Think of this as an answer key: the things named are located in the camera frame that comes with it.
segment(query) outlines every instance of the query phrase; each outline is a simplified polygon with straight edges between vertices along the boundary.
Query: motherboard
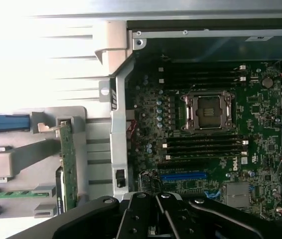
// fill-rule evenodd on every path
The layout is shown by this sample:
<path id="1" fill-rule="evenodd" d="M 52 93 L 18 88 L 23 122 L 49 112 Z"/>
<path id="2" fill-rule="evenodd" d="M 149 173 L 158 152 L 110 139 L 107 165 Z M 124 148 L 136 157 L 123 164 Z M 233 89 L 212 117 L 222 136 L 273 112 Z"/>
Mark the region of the motherboard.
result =
<path id="1" fill-rule="evenodd" d="M 203 196 L 275 218 L 279 74 L 267 62 L 139 65 L 126 85 L 136 189 Z"/>

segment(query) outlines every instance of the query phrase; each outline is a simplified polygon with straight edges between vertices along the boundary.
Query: cpu socket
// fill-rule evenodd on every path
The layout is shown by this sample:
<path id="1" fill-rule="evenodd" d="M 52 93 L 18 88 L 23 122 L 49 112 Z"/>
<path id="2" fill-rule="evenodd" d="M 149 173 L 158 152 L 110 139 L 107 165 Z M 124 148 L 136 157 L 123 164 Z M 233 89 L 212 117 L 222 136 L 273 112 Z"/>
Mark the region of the cpu socket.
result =
<path id="1" fill-rule="evenodd" d="M 229 130 L 232 124 L 232 99 L 226 92 L 192 92 L 181 97 L 186 105 L 186 124 L 181 128 L 189 133 L 211 133 Z"/>

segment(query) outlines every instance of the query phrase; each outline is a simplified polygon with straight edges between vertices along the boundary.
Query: blue pci express slot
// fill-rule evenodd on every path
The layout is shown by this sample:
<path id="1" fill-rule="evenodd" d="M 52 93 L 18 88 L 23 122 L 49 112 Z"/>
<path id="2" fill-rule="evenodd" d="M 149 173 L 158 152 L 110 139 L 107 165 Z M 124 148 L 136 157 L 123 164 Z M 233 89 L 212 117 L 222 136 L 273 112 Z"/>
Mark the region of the blue pci express slot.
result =
<path id="1" fill-rule="evenodd" d="M 174 180 L 186 180 L 186 179 L 205 179 L 207 173 L 195 172 L 195 173 L 175 173 L 175 174 L 163 174 L 160 176 L 162 181 L 174 181 Z"/>

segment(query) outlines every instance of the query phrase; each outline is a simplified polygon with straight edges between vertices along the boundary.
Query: blue latch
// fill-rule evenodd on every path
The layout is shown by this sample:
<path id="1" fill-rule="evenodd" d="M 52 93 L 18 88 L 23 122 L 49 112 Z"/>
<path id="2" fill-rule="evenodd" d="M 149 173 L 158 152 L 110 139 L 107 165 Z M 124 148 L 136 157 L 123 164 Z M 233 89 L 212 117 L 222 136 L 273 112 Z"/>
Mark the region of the blue latch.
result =
<path id="1" fill-rule="evenodd" d="M 30 130 L 29 115 L 0 115 L 0 132 Z"/>

